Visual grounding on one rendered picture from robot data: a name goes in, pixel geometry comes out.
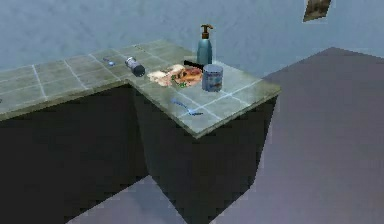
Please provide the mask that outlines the dark cabinet with tiled worktop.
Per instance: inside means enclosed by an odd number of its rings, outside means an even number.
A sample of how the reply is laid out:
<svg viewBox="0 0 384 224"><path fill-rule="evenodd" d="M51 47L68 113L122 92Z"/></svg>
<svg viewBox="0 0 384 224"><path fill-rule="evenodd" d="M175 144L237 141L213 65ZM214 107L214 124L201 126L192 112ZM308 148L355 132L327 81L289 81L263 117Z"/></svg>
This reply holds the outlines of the dark cabinet with tiled worktop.
<svg viewBox="0 0 384 224"><path fill-rule="evenodd" d="M128 57L151 72L194 53L157 40L0 71L2 222L66 224L151 177L187 224L210 224L251 187L279 87L233 67L219 92L162 87Z"/></svg>

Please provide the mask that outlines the plate of mixed food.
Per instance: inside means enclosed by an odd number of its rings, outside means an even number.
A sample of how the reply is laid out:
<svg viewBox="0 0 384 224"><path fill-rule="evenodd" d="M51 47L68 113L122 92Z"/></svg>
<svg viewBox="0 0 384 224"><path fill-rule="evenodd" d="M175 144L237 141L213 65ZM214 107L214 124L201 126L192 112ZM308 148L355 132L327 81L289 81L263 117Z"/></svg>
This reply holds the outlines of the plate of mixed food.
<svg viewBox="0 0 384 224"><path fill-rule="evenodd" d="M175 83L181 88L197 84L202 80L202 76L203 72L201 69L181 64L175 64L148 74L151 82L155 82L162 87L168 87Z"/></svg>

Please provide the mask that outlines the teal soap dispenser bottle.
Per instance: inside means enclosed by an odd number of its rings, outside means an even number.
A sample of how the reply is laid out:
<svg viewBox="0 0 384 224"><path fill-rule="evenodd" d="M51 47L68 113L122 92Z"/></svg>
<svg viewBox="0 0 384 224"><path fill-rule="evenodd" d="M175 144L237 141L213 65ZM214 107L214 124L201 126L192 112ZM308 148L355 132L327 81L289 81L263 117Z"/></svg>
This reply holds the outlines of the teal soap dispenser bottle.
<svg viewBox="0 0 384 224"><path fill-rule="evenodd" d="M211 24L202 24L203 29L201 39L198 42L197 63L207 65L212 63L212 44L210 41L209 30L213 28Z"/></svg>

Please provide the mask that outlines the black flat utensil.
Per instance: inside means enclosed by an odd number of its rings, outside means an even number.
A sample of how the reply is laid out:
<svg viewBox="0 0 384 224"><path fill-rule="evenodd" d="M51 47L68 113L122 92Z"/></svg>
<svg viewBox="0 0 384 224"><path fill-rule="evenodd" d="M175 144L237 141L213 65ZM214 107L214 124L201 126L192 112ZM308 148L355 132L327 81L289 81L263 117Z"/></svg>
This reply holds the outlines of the black flat utensil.
<svg viewBox="0 0 384 224"><path fill-rule="evenodd" d="M195 63L195 62L191 62L191 61L188 61L188 60L184 60L183 64L187 65L187 66L192 66L192 67L198 68L201 71L203 71L203 68L204 68L204 65L198 64L198 63Z"/></svg>

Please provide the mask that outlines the blue grey cup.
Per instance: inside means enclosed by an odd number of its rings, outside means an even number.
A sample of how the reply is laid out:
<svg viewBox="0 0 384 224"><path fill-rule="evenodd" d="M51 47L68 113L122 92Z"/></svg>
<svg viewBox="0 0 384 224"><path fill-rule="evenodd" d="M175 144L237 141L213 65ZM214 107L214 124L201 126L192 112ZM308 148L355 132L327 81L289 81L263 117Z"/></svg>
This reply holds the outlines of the blue grey cup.
<svg viewBox="0 0 384 224"><path fill-rule="evenodd" d="M215 64L203 67L202 89L207 92L219 92L222 88L223 68Z"/></svg>

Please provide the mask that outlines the grey and black shaker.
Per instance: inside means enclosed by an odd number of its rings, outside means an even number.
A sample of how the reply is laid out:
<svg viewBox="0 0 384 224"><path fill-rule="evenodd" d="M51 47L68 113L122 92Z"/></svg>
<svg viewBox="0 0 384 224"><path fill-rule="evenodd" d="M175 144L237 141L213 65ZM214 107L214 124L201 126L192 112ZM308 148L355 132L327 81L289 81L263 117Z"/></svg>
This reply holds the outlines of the grey and black shaker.
<svg viewBox="0 0 384 224"><path fill-rule="evenodd" d="M125 64L136 77L142 77L146 72L145 67L134 57L128 57L125 60Z"/></svg>

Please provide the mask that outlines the brown framed wall picture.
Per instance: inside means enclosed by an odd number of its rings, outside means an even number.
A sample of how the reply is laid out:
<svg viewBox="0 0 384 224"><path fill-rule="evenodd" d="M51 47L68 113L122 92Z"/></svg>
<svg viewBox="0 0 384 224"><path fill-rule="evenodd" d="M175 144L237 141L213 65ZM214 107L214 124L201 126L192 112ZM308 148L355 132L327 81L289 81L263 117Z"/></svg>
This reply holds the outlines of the brown framed wall picture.
<svg viewBox="0 0 384 224"><path fill-rule="evenodd" d="M303 21L323 18L327 15L331 0L307 0Z"/></svg>

